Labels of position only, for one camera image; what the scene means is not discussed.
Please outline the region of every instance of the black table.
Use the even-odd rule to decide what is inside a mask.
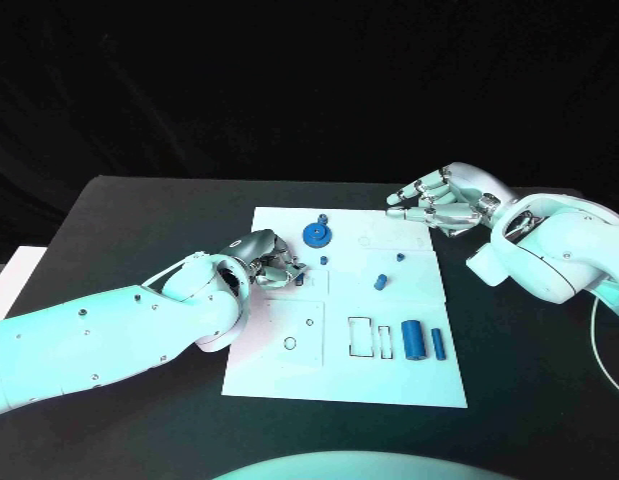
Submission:
[[[381,209],[394,185],[100,177],[10,315],[131,285],[248,231],[255,206]],[[325,450],[410,453],[518,478],[619,478],[619,394],[588,342],[591,297],[548,304],[464,266],[488,238],[433,232],[467,409],[221,396],[227,349],[0,416],[0,478],[209,478]],[[619,379],[619,319],[599,309]]]

